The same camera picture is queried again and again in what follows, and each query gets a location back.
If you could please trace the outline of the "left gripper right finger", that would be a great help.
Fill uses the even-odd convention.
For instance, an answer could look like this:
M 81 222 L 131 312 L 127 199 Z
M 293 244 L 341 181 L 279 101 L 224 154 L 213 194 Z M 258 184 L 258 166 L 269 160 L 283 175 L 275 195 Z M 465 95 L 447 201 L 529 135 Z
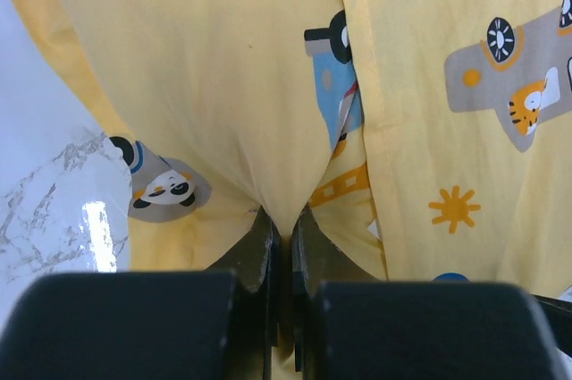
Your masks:
M 322 282 L 375 282 L 321 230 L 309 206 L 304 207 L 291 236 L 293 334 L 295 368 L 312 379 L 312 340 L 315 317 L 312 299 Z

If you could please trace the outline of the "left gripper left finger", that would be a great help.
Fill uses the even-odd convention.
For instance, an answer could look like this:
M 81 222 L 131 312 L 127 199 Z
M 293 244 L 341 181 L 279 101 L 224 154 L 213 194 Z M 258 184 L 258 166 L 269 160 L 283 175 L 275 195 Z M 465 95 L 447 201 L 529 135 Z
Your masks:
M 269 379 L 278 342 L 280 236 L 259 209 L 246 234 L 207 272 L 205 379 Z

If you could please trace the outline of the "yellow cartoon-print pillowcase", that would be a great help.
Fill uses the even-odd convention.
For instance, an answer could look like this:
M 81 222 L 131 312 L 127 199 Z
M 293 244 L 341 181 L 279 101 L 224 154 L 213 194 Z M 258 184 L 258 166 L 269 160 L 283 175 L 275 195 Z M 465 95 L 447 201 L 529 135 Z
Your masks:
M 12 0 L 121 150 L 130 265 L 309 207 L 383 281 L 571 287 L 571 0 Z

